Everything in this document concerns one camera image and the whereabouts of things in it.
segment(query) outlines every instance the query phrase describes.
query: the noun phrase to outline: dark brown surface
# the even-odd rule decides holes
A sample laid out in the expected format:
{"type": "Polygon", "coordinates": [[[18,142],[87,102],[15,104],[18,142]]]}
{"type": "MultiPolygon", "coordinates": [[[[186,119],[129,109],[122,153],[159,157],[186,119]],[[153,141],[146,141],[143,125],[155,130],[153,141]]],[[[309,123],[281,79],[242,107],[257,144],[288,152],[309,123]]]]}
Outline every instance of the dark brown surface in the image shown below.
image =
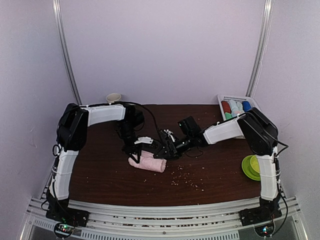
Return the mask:
{"type": "MultiPolygon", "coordinates": [[[[193,116],[201,128],[221,121],[218,105],[148,105],[160,128],[183,134],[178,121],[193,116]]],[[[150,115],[138,132],[157,139],[150,115]]],[[[198,158],[168,161],[164,173],[129,165],[123,142],[106,122],[88,129],[87,143],[77,157],[70,181],[72,200],[123,206],[185,206],[248,199],[260,195],[260,182],[242,172],[242,159],[252,154],[243,139],[229,139],[201,148],[198,158]]],[[[193,149],[189,155],[198,155],[193,149]]]]}

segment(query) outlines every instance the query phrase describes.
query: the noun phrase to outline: paper cup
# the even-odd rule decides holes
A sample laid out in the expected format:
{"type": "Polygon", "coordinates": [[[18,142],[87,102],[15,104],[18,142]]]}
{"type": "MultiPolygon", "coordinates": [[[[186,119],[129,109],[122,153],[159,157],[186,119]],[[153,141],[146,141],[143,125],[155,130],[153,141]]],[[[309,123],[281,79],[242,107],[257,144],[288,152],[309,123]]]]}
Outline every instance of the paper cup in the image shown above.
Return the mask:
{"type": "Polygon", "coordinates": [[[105,97],[107,103],[112,104],[117,101],[121,101],[121,94],[120,93],[111,93],[105,97]]]}

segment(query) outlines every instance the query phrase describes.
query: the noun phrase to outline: basket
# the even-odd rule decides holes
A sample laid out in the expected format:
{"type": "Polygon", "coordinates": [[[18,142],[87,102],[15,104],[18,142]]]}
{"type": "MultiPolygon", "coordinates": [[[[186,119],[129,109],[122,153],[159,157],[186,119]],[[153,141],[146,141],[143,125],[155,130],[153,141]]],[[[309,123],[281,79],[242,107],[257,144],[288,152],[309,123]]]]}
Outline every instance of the basket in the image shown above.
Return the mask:
{"type": "Polygon", "coordinates": [[[219,94],[218,96],[218,102],[219,102],[219,106],[220,106],[220,110],[221,110],[221,114],[222,114],[222,118],[223,121],[227,120],[226,116],[225,116],[225,112],[224,109],[222,108],[222,104],[221,101],[229,101],[229,100],[235,100],[236,102],[244,102],[244,101],[248,101],[251,105],[251,107],[255,107],[257,108],[259,111],[261,111],[260,107],[258,106],[257,102],[248,96],[227,96],[227,95],[223,95],[223,94],[219,94]]]}

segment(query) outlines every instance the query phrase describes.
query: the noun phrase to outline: white wall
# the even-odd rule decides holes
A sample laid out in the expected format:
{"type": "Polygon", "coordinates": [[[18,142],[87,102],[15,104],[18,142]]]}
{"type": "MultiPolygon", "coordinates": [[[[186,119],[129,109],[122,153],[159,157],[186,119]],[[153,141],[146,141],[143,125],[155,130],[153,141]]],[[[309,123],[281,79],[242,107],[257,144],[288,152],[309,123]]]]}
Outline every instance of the white wall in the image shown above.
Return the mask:
{"type": "Polygon", "coordinates": [[[289,144],[281,179],[320,239],[320,1],[278,0],[255,99],[289,144]]]}
{"type": "Polygon", "coordinates": [[[244,96],[264,0],[63,0],[83,104],[124,100],[212,104],[244,96]]]}
{"type": "Polygon", "coordinates": [[[74,98],[51,0],[0,1],[0,239],[17,239],[53,163],[59,116],[74,98]]]}

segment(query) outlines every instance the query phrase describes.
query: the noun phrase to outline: vertical metal post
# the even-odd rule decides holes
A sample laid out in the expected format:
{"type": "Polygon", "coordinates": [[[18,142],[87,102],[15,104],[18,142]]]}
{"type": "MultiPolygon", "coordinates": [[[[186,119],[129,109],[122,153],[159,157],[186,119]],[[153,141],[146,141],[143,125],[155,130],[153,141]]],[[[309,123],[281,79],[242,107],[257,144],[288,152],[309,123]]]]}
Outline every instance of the vertical metal post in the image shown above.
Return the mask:
{"type": "Polygon", "coordinates": [[[60,9],[60,0],[53,0],[53,11],[54,11],[54,17],[56,21],[56,26],[58,28],[58,33],[60,36],[60,43],[61,43],[62,52],[63,52],[64,64],[65,64],[66,72],[68,74],[71,89],[77,104],[82,105],[77,84],[75,81],[74,72],[72,70],[72,66],[70,62],[68,48],[67,48],[66,36],[65,36],[64,25],[63,25],[61,9],[60,9]]]}
{"type": "Polygon", "coordinates": [[[267,45],[267,40],[269,36],[270,23],[271,23],[271,13],[273,8],[274,0],[265,0],[264,13],[262,17],[261,31],[258,42],[258,48],[256,51],[256,56],[253,64],[253,69],[250,77],[250,82],[248,89],[246,91],[246,96],[253,98],[256,92],[256,87],[259,80],[259,75],[262,67],[262,58],[267,45]]]}

